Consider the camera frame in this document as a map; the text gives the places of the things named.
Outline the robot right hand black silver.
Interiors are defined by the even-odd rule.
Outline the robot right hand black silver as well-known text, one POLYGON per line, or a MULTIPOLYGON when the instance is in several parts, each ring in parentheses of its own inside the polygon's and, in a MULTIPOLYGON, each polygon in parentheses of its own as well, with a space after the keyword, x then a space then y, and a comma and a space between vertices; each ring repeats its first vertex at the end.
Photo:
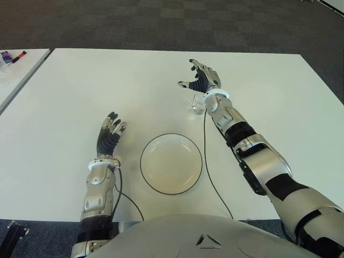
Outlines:
POLYGON ((202 93, 221 88, 221 81, 215 70, 195 59, 190 59, 189 62, 192 63, 191 70, 196 72, 195 80, 192 82, 179 81, 177 84, 180 87, 202 93))

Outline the robot left hand black silver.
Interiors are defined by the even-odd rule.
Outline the robot left hand black silver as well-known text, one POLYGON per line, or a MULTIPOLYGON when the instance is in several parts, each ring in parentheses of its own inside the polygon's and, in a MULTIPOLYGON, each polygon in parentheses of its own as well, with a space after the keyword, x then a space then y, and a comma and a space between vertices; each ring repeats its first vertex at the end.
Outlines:
POLYGON ((118 118, 117 113, 111 112, 104 119, 97 138, 97 156, 112 156, 121 135, 126 130, 126 127, 126 122, 118 118))

